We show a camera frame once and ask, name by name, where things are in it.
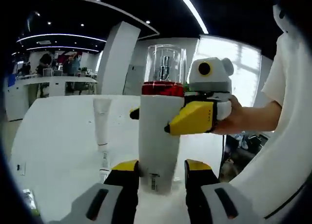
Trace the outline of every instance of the office desk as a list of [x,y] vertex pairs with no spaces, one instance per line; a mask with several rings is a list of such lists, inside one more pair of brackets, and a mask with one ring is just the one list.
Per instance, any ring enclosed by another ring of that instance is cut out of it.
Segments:
[[65,96],[66,82],[97,83],[90,77],[51,76],[17,80],[15,84],[4,89],[5,109],[9,121],[23,119],[29,109],[28,86],[49,83],[49,96]]
[[[20,189],[34,191],[44,221],[60,220],[72,201],[100,181],[101,153],[95,138],[94,95],[37,99],[17,131],[11,156],[13,176]],[[138,158],[138,121],[129,110],[139,96],[105,95],[112,99],[108,115],[108,152],[111,167]],[[184,160],[207,163],[216,176],[222,156],[222,136],[195,134],[181,137],[172,194],[156,196],[139,189],[135,223],[189,223],[185,205]],[[16,171],[26,163],[25,176]]]

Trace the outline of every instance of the white tube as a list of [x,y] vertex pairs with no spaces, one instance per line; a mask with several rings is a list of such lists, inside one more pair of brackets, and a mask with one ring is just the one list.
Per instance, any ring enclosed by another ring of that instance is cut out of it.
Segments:
[[151,193],[168,194],[179,152],[179,136],[164,127],[179,114],[184,98],[142,95],[139,116],[140,185]]
[[108,144],[107,119],[111,102],[111,99],[93,98],[96,139],[99,151],[103,151]]

